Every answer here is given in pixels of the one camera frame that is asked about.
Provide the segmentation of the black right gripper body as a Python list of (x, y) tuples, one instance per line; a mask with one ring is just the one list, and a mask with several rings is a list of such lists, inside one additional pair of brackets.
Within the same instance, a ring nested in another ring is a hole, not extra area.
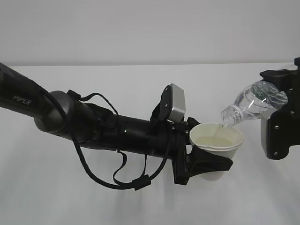
[(281, 160), (289, 148), (300, 144), (300, 89), (288, 92), (288, 104), (272, 112), (265, 120), (264, 151), (267, 158)]

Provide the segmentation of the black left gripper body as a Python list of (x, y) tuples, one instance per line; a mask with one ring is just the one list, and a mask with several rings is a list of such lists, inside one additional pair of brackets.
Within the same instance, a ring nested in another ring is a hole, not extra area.
[(150, 176), (150, 179), (157, 177), (164, 168), (168, 159), (172, 162), (173, 181), (175, 184), (186, 185), (189, 180), (189, 162), (187, 145), (190, 145), (189, 132), (186, 121), (179, 123), (167, 120), (151, 121), (151, 130), (157, 140), (154, 144), (153, 155), (163, 158), (158, 169)]

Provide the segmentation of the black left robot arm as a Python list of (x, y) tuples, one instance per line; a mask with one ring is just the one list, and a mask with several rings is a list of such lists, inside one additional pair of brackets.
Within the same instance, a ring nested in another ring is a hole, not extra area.
[[(184, 91), (175, 84), (165, 87), (149, 120), (121, 116), (114, 107), (106, 109), (89, 103), (91, 98), (92, 95), (82, 97), (72, 90), (48, 92), (6, 65), (0, 67), (0, 106), (32, 117), (43, 132), (71, 140), (87, 175), (102, 186), (116, 190), (144, 188), (158, 176), (168, 159), (172, 161), (174, 183), (181, 185), (193, 176), (228, 171), (233, 165), (228, 157), (195, 145), (187, 153), (190, 132), (198, 121), (185, 119)], [(130, 151), (161, 157), (162, 162), (152, 175), (143, 172), (131, 182), (115, 180), (111, 184), (90, 170), (82, 152), (84, 147), (117, 151), (123, 161)]]

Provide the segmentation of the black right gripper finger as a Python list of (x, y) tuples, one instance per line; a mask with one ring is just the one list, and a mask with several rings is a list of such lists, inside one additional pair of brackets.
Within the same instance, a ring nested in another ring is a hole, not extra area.
[(272, 83), (279, 91), (293, 93), (297, 91), (295, 86), (296, 70), (266, 70), (260, 73), (263, 81)]

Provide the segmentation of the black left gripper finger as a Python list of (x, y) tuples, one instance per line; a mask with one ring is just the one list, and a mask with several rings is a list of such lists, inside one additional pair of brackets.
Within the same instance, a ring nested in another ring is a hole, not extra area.
[(205, 150), (194, 145), (189, 154), (189, 177), (200, 176), (204, 180), (216, 181), (233, 165), (233, 149)]
[(188, 131), (191, 131), (197, 125), (200, 125), (200, 122), (198, 122), (195, 118), (188, 117), (186, 121)]

